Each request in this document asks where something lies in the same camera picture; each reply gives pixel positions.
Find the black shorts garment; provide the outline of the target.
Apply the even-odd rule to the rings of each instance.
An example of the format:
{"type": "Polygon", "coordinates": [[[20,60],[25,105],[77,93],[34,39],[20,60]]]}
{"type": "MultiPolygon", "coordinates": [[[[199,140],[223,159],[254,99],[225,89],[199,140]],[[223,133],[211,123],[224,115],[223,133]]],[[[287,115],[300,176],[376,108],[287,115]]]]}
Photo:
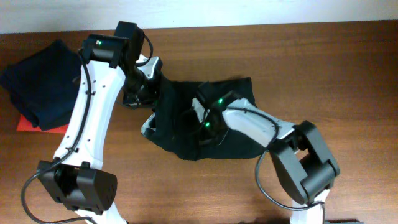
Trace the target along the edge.
{"type": "Polygon", "coordinates": [[[190,161],[200,159],[251,159],[264,148],[239,131],[226,129],[209,136],[212,125],[200,123],[192,100],[201,82],[172,81],[162,77],[160,98],[154,113],[141,127],[142,135],[161,147],[190,161]]]}

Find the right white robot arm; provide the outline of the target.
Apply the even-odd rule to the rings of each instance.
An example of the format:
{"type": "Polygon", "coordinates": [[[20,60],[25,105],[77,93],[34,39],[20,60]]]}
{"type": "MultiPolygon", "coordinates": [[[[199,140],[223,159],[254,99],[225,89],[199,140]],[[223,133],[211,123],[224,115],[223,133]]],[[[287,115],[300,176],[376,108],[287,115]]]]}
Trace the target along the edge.
{"type": "Polygon", "coordinates": [[[214,114],[228,129],[242,133],[264,147],[255,168],[256,183],[261,182],[259,169],[268,154],[278,180],[293,204],[284,205],[269,194],[265,197],[278,207],[292,211],[291,223],[326,223],[325,200],[340,168],[313,123],[294,124],[277,119],[235,92],[214,100],[196,96],[192,107],[206,129],[213,127],[210,117],[214,114]]]}

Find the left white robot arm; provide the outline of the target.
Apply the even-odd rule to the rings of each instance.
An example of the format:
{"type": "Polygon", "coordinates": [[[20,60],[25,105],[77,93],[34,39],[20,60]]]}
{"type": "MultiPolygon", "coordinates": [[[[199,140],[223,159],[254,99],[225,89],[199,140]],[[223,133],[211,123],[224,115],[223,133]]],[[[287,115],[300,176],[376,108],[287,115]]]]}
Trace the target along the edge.
{"type": "Polygon", "coordinates": [[[126,223],[114,202],[118,180],[103,168],[104,140],[120,91],[125,106],[151,108],[159,96],[162,61],[142,55],[146,36],[91,34],[79,51],[81,81],[68,129],[38,179],[54,202],[87,223],[126,223]]]}

